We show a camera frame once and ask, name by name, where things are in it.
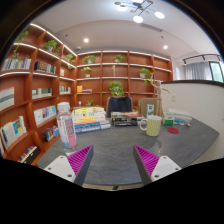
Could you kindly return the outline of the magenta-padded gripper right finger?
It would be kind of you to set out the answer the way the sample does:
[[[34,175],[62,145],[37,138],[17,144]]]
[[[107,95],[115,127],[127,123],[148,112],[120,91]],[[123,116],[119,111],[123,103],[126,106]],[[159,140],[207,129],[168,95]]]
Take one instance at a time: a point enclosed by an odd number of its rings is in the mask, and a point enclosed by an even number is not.
[[[159,157],[138,145],[133,147],[133,155],[144,185],[181,170],[168,156]]]

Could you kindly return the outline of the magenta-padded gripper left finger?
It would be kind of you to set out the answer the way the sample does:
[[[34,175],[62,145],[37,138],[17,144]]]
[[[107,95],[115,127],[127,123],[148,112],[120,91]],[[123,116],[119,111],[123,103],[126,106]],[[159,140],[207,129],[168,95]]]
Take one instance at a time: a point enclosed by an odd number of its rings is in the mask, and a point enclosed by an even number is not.
[[[94,148],[89,145],[69,156],[58,156],[45,171],[82,186],[93,155]]]

